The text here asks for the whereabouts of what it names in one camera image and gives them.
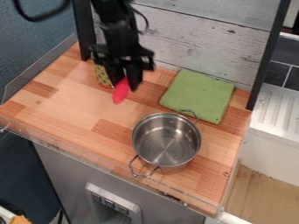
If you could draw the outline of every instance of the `wooden board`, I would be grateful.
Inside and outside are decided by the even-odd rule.
[[[159,68],[146,73],[139,89],[114,105],[112,91],[98,85],[93,62],[80,61],[75,45],[0,108],[0,123],[9,123],[11,130],[51,149],[91,161],[215,215],[251,115],[245,110],[249,92],[235,90],[220,125],[199,122],[202,146],[187,169],[171,175],[157,173],[150,179],[132,178],[129,172],[128,163],[135,155],[132,129],[147,115],[172,112],[157,103],[176,75],[177,71]],[[138,160],[134,167],[149,172]]]
[[[136,0],[137,4],[264,31],[271,30],[279,2],[279,0]]]
[[[253,85],[268,41],[267,31],[145,6],[135,8],[150,21],[141,43],[155,51],[156,60]],[[142,29],[143,19],[138,18]]]
[[[256,224],[297,223],[299,187],[241,165],[225,211]]]

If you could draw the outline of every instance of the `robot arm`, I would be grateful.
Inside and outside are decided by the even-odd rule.
[[[131,0],[92,0],[101,19],[106,45],[93,45],[94,62],[106,68],[111,82],[116,85],[128,77],[132,91],[143,80],[143,70],[154,70],[154,53],[139,44],[135,13]],[[144,15],[147,28],[148,20]]]

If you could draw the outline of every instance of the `red object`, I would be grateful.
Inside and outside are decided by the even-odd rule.
[[[129,80],[127,77],[124,77],[117,85],[115,86],[115,91],[113,92],[113,102],[118,104],[126,99],[130,91]]]

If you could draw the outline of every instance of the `pot handle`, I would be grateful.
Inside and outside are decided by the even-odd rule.
[[[150,179],[150,177],[154,174],[154,172],[156,172],[158,169],[160,169],[160,167],[156,166],[156,168],[154,170],[152,170],[152,172],[149,175],[142,175],[142,174],[135,173],[134,169],[132,167],[132,164],[138,157],[139,157],[138,155],[135,155],[135,157],[133,157],[132,160],[129,161],[129,169],[131,170],[132,176],[136,177],[136,178],[141,178],[141,179]]]
[[[180,113],[180,112],[192,113],[192,114],[194,115],[194,117],[196,118],[196,121],[195,121],[194,124],[197,124],[197,123],[199,122],[199,117],[194,113],[193,110],[190,110],[190,109],[180,109],[180,110],[178,110],[177,112],[178,112],[178,113]]]

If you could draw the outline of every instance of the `wood plank wall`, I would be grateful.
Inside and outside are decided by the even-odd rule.
[[[245,87],[254,84],[280,0],[136,0],[157,61]],[[96,33],[101,38],[95,19]],[[137,16],[140,29],[143,19]]]

